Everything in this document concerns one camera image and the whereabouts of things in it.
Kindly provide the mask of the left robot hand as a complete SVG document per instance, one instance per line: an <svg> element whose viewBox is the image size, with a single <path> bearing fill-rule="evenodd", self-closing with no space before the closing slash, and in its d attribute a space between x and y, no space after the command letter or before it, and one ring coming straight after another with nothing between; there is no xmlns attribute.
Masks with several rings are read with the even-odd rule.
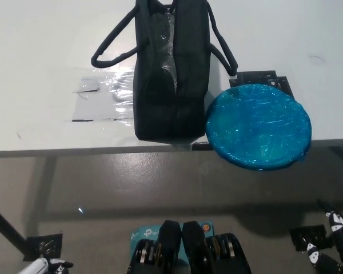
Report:
<svg viewBox="0 0 343 274"><path fill-rule="evenodd" d="M69 274L69 269L74 266L69 261L61 259L46 259L48 262L47 273L51 274Z"/></svg>

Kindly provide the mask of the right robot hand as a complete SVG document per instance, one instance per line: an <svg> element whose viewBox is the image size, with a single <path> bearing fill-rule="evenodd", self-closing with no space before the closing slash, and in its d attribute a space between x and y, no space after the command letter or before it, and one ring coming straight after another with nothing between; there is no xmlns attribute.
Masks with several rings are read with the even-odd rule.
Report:
<svg viewBox="0 0 343 274"><path fill-rule="evenodd" d="M325 215L329 220L334 246L341 261L337 262L335 259L322 253L316 245L308 242L306 251L309 261L317 273L343 273L343 214L323 200L318 200L317 202L325 211Z"/></svg>

